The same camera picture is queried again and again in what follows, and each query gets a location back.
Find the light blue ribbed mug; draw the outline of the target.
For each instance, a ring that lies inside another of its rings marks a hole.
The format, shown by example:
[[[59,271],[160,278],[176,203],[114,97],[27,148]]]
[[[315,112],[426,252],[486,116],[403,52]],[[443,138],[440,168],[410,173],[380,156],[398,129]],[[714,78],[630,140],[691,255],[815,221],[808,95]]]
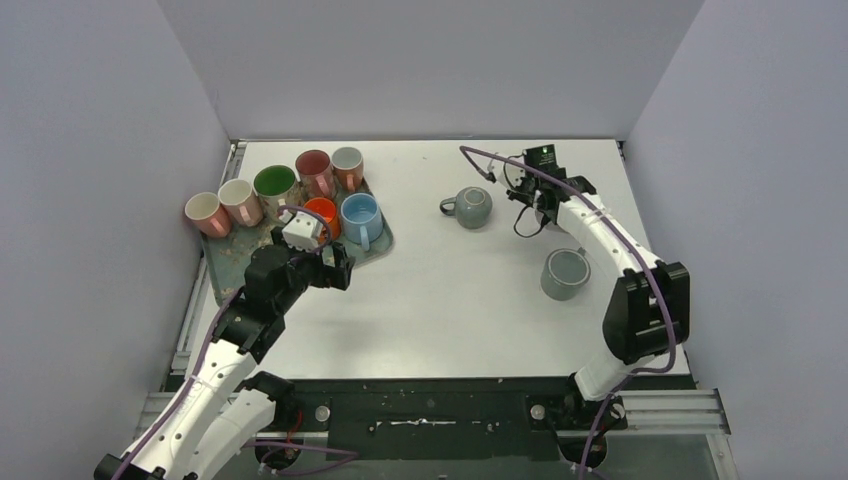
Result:
[[[384,228],[375,198],[367,193],[353,193],[342,202],[339,213],[344,237],[363,251],[369,251]]]

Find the grey-blue round mug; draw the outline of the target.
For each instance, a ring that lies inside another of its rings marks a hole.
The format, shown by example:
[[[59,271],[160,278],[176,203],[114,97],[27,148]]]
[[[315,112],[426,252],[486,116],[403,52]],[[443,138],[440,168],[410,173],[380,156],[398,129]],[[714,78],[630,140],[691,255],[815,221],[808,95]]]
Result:
[[[454,197],[446,198],[439,204],[443,215],[453,217],[467,230],[484,227],[493,210],[493,199],[484,189],[466,187]]]

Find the orange mug black handle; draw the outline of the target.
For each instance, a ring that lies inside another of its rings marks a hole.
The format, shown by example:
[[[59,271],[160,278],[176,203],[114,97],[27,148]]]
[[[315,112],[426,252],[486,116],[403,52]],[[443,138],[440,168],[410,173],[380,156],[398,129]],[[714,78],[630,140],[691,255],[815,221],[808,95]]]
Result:
[[[324,197],[315,197],[308,200],[304,207],[323,217],[329,224],[332,235],[332,240],[336,241],[341,235],[341,224],[338,216],[338,211],[335,203]]]

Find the grey-green mug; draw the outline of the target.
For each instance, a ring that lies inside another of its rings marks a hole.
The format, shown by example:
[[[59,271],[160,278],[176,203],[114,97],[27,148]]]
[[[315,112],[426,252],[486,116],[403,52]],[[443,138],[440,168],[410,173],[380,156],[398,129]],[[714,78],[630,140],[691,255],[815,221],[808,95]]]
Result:
[[[590,264],[582,250],[557,249],[546,258],[540,276],[540,287],[551,299],[574,298],[591,277]]]

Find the faceted pink mug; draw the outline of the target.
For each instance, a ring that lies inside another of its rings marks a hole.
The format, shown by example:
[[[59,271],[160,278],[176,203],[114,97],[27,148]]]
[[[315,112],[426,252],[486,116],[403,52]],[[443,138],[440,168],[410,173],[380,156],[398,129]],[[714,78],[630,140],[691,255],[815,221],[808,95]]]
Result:
[[[232,179],[218,190],[218,199],[230,216],[241,226],[255,227],[264,218],[264,211],[247,180]]]

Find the cream floral mug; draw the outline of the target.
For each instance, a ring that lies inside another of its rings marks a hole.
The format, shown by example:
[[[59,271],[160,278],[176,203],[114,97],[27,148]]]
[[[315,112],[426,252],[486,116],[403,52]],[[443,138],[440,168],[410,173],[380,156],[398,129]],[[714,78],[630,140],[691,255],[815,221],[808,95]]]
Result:
[[[279,221],[280,207],[302,206],[306,201],[295,172],[285,165],[272,165],[261,170],[253,180],[253,188],[265,216],[271,222]]]

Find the smooth pink mug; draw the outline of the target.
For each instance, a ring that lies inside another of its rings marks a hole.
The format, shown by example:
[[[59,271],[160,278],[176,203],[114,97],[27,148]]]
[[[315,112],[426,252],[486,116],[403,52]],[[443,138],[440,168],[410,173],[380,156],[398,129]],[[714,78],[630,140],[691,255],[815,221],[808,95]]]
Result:
[[[232,230],[230,216],[215,193],[192,196],[184,206],[184,214],[207,237],[224,238]]]

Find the speckled dark pink mug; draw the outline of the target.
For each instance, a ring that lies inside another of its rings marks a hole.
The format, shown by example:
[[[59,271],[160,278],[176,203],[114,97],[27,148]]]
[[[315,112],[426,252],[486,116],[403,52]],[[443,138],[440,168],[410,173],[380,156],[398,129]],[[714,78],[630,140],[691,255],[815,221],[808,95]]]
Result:
[[[309,198],[335,198],[335,177],[326,152],[317,149],[305,151],[296,158],[295,167]]]

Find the salmon dotted mug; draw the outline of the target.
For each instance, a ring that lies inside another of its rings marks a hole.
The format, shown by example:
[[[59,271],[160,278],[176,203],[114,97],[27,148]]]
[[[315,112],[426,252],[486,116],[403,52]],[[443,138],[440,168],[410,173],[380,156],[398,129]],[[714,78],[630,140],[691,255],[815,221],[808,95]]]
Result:
[[[330,157],[335,176],[347,192],[355,192],[364,180],[364,157],[354,147],[341,147]]]

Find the lilac ribbed mug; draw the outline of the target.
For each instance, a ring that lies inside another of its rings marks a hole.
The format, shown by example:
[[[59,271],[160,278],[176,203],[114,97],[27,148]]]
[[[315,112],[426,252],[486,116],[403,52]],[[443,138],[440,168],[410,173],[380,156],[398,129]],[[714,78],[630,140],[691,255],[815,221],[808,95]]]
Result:
[[[564,229],[559,226],[555,220],[551,220],[548,217],[542,217],[540,221],[540,225],[544,227],[546,231],[551,232],[564,232]]]

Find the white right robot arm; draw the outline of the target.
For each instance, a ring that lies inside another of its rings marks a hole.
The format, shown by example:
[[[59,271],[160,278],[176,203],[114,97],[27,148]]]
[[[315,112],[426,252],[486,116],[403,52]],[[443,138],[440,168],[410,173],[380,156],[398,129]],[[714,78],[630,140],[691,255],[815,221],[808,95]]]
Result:
[[[525,170],[512,200],[570,234],[613,287],[601,323],[604,346],[574,376],[585,401],[599,401],[634,370],[690,336],[690,274],[642,246],[583,176],[558,165],[553,145],[523,153]]]

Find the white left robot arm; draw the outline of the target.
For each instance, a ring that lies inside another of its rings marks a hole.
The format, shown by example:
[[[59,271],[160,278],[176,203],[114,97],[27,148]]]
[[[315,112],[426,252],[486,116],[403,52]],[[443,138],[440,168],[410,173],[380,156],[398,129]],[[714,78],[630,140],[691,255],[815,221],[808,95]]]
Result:
[[[298,408],[292,382],[257,371],[308,288],[346,290],[354,258],[339,242],[321,252],[273,243],[254,251],[244,283],[222,302],[194,369],[165,410],[120,456],[105,455],[96,479],[205,479],[265,427],[280,430]]]

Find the blue floral blossom tray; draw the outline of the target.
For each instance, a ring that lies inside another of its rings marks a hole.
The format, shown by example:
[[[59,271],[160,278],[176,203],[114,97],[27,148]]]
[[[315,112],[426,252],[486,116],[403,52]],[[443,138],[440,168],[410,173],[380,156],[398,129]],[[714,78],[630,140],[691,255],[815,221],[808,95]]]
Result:
[[[355,266],[387,255],[395,244],[395,236],[385,216],[383,230],[376,240],[370,242],[370,249],[364,250],[361,245],[352,242],[341,235],[337,242],[346,253],[356,259]],[[211,288],[218,305],[226,300],[233,291],[244,284],[244,270],[248,267],[253,252],[272,243],[272,229],[275,224],[263,219],[255,227],[243,227],[235,224],[230,234],[225,238],[210,238],[201,235],[204,256]]]

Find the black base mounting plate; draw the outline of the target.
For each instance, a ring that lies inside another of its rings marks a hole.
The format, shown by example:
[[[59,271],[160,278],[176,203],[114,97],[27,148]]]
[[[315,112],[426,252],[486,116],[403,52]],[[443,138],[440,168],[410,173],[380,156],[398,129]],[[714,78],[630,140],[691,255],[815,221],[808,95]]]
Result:
[[[619,397],[585,400],[570,377],[299,380],[259,373],[231,388],[272,402],[251,447],[273,469],[294,469],[300,445],[342,460],[484,460],[525,457],[590,466],[605,436],[628,421]]]

